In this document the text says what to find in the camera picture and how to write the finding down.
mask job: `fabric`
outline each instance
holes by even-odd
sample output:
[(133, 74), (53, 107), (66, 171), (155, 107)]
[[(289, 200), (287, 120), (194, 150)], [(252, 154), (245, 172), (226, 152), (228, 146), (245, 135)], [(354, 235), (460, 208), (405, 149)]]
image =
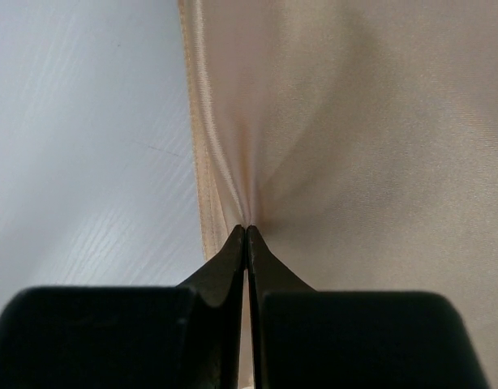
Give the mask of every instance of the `fabric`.
[(498, 387), (498, 2), (181, 0), (207, 258), (428, 290)]

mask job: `fabric fold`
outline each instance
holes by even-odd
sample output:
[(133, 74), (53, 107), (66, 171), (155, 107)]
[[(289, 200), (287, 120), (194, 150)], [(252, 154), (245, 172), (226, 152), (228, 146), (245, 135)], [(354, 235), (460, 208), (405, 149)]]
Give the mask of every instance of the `fabric fold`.
[(204, 251), (421, 289), (498, 387), (498, 3), (181, 0)]

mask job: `white surface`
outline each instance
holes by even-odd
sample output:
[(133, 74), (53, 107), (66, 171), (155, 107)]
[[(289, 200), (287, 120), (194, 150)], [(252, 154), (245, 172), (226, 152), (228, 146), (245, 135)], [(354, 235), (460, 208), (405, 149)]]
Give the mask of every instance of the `white surface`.
[(0, 0), (0, 310), (203, 263), (175, 0)]

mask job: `white textured surface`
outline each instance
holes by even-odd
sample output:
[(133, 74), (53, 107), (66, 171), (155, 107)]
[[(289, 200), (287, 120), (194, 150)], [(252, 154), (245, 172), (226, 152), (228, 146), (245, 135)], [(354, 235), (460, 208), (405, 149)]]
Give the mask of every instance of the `white textured surface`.
[(0, 0), (0, 310), (203, 262), (173, 0)]

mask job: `beige satin fabric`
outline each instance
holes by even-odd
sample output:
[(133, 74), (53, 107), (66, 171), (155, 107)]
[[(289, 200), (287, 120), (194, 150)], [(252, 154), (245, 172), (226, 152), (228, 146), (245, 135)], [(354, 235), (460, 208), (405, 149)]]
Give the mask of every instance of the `beige satin fabric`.
[(182, 0), (205, 254), (422, 289), (498, 387), (498, 2)]

